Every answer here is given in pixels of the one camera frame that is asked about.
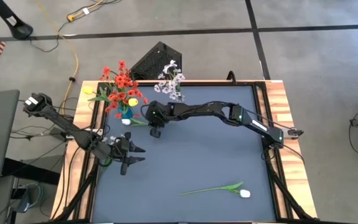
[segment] blue vase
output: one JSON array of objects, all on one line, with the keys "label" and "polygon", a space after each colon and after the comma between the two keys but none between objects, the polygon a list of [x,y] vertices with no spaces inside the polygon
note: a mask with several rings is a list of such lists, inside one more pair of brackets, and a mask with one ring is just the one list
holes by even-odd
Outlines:
[{"label": "blue vase", "polygon": [[128,109],[125,114],[123,113],[124,112],[123,107],[119,107],[117,109],[117,111],[118,111],[118,113],[122,114],[122,116],[121,116],[122,119],[131,119],[134,117],[134,111],[132,110],[132,108],[130,106],[128,106]]}]

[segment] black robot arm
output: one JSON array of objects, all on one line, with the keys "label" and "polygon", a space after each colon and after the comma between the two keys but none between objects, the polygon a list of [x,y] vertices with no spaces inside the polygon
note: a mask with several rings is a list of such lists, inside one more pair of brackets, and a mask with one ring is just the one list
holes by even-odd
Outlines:
[{"label": "black robot arm", "polygon": [[69,135],[72,135],[80,148],[92,152],[98,159],[105,160],[108,158],[122,162],[121,175],[126,174],[126,170],[131,164],[144,160],[143,157],[128,156],[128,152],[145,152],[145,150],[130,141],[130,133],[125,133],[124,137],[119,137],[116,139],[118,141],[115,141],[112,145],[107,145],[101,141],[100,135],[93,131],[80,129],[59,114],[53,108],[51,98],[43,93],[33,93],[25,101],[23,110],[29,116],[43,117],[50,120]]},{"label": "black robot arm", "polygon": [[[223,108],[229,108],[229,116],[223,112]],[[215,116],[231,126],[245,126],[258,134],[261,134],[269,146],[281,149],[283,147],[283,131],[280,128],[268,127],[261,122],[252,119],[248,112],[240,105],[222,101],[211,101],[202,105],[186,105],[184,103],[172,103],[163,105],[152,101],[145,115],[149,126],[153,127],[150,135],[159,138],[163,128],[169,121],[181,121],[193,116]]]}]

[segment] yellow cable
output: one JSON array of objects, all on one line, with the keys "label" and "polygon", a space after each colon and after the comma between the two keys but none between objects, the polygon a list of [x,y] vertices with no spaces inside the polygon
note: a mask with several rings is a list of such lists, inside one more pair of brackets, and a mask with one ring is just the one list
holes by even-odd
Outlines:
[{"label": "yellow cable", "polygon": [[[92,9],[93,7],[97,6],[98,4],[102,3],[104,0],[100,0],[99,2],[93,4],[92,6],[88,7],[88,9]],[[76,14],[72,15],[74,18],[76,16],[79,16],[81,13],[83,13],[84,11],[80,10],[79,12],[77,12]]]},{"label": "yellow cable", "polygon": [[[53,22],[53,20],[50,18],[49,14],[47,13],[47,11],[45,10],[44,6],[41,4],[41,2],[39,0],[35,0],[35,3],[38,5],[38,7],[41,9],[41,11],[43,12],[43,14],[45,15],[45,17],[49,20],[49,22],[51,23],[53,29],[55,30],[56,34],[61,37],[63,40],[66,41],[66,43],[68,44],[68,46],[70,47],[70,50],[74,53],[74,57],[75,57],[75,71],[74,71],[74,74],[71,76],[72,78],[75,78],[75,76],[77,75],[78,73],[78,56],[77,56],[77,53],[74,49],[74,47],[72,46],[72,44],[64,37],[62,36],[60,33],[59,33],[59,30],[57,29],[55,23]],[[71,88],[71,85],[73,84],[73,81],[70,80],[70,84],[68,84],[68,87],[67,87],[67,91],[66,91],[66,95],[65,95],[65,98],[64,98],[64,101],[63,101],[63,104],[62,104],[62,114],[64,115],[65,114],[65,105],[66,105],[66,100],[67,100],[67,96],[68,96],[68,92],[70,91],[70,88]]]}]

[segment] blue table surface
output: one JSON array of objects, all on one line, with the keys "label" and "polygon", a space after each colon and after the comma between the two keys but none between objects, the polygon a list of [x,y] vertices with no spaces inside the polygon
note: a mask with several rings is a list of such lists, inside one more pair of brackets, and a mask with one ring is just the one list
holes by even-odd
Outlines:
[{"label": "blue table surface", "polygon": [[[149,101],[171,101],[152,86],[140,90]],[[255,111],[250,86],[184,86],[182,93],[188,105],[219,100]],[[134,108],[135,112],[139,113],[141,105]],[[215,117],[197,117],[170,122],[157,139],[149,135],[149,127],[124,126],[115,114],[111,112],[107,119],[111,127],[108,136],[118,137],[130,131],[134,144],[147,151],[131,155],[146,160],[130,166],[125,176],[119,174],[118,162],[99,174],[92,222],[275,220],[258,134],[245,127],[228,126]],[[250,198],[225,190],[179,196],[238,182],[243,182],[239,189],[251,192]]]}]

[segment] wooden table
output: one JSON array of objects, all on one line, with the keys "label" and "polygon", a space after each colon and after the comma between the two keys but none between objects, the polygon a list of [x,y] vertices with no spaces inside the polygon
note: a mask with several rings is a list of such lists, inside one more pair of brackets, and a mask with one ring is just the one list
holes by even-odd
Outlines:
[{"label": "wooden table", "polygon": [[[96,91],[99,81],[84,81],[84,86],[92,86],[94,91]],[[155,82],[152,80],[147,81],[141,81],[141,82]],[[231,82],[230,80],[187,80],[186,82]],[[266,89],[267,89],[267,96],[268,101],[270,105],[270,110],[272,112],[272,117],[275,122],[278,122],[280,124],[283,124],[285,126],[293,127],[295,126],[292,120],[290,107],[288,105],[287,95],[285,93],[284,83],[282,81],[275,81],[275,80],[269,80],[269,81],[260,81],[260,80],[239,80],[238,82],[265,82]],[[266,115],[266,110],[263,102],[262,97],[262,90],[258,90],[258,96],[259,96],[259,102],[260,107],[262,110],[262,115]],[[74,124],[77,125],[79,128],[85,128],[90,125],[91,117],[92,117],[92,108],[94,103],[89,103],[88,99],[95,97],[95,94],[87,95],[83,92],[80,93],[76,113],[74,117]],[[97,117],[96,127],[99,128],[101,125],[101,113],[102,113],[103,104],[100,104],[99,106],[99,114]],[[292,149],[296,150],[297,152],[300,152],[300,147],[298,140],[292,140],[292,139],[285,139],[285,144]],[[62,205],[58,209],[57,216],[61,214],[63,210],[63,205],[65,203],[65,197],[66,197],[66,190],[67,190],[67,175],[68,175],[68,165],[71,161],[71,158],[74,155],[75,150],[77,149],[78,145],[75,141],[70,141],[67,146],[67,154],[65,157],[65,166],[62,169],[62,172],[66,172],[65,177],[65,190],[63,190],[63,175],[60,176],[60,181],[55,197],[55,202],[53,205],[53,210],[51,216],[55,213],[55,210],[58,207],[60,198],[63,194],[63,201]],[[287,182],[287,188],[291,192],[291,194],[294,196],[295,200],[302,206],[302,208],[305,210],[306,213],[311,215],[312,217],[317,217],[316,210],[314,208],[313,198],[311,196],[308,177],[306,175],[305,167],[302,163],[302,160],[293,152],[289,151],[288,149],[284,148],[280,151],[285,179]],[[71,201],[73,196],[76,194],[78,190],[78,186],[80,183],[80,175],[81,170],[83,166],[83,160],[85,157],[85,152],[82,150],[79,150],[75,158],[73,160],[73,163],[71,165],[71,171],[70,171],[70,185],[68,189],[68,202]],[[280,213],[282,218],[287,217],[287,214],[285,213],[285,206],[284,206],[284,200],[283,196],[280,192],[280,190],[277,189],[277,195],[278,195],[278,203],[280,207]],[[88,203],[88,191],[89,189],[84,193],[81,207],[80,207],[80,214],[79,218],[85,217],[85,210],[86,210],[86,204]]]}]

